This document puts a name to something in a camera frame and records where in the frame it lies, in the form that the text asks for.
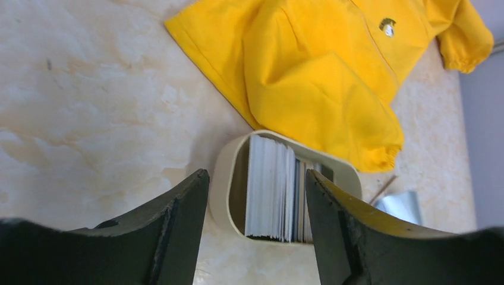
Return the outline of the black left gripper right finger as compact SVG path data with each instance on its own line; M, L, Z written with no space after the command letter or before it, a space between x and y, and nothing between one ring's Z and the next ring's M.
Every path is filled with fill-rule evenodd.
M305 179L322 284L502 284L503 229L454 234L384 213L315 170Z

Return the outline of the beige card holder wallet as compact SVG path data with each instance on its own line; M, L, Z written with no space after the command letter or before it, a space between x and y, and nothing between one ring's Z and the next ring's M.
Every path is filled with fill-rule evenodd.
M418 196L415 191L385 195L378 199L373 206L398 219L419 226L423 225Z

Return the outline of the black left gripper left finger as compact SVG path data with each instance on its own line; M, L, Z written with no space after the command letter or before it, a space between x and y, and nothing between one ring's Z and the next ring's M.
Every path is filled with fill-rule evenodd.
M168 192L98 226L63 231L1 219L2 284L191 284L209 174L196 170Z

